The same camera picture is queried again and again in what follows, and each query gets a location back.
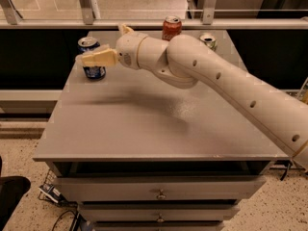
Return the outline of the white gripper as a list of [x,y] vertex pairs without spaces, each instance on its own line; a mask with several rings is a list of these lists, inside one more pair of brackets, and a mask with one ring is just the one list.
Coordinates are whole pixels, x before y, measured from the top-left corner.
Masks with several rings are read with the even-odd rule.
[[116,41],[115,50],[108,48],[88,51],[78,55],[76,63],[87,67],[109,67],[115,66],[119,61],[125,67],[138,70],[138,51],[142,41],[147,38],[147,34],[133,32],[133,29],[124,23],[118,25],[118,30],[123,36]]

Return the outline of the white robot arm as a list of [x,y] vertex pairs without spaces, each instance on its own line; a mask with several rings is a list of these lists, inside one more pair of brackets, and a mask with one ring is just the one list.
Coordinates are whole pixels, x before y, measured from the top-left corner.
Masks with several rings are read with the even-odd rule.
[[105,44],[76,57],[82,66],[122,64],[147,70],[163,82],[189,89],[202,82],[251,121],[298,165],[308,169],[308,105],[230,64],[204,42],[180,34],[153,38],[122,24]]

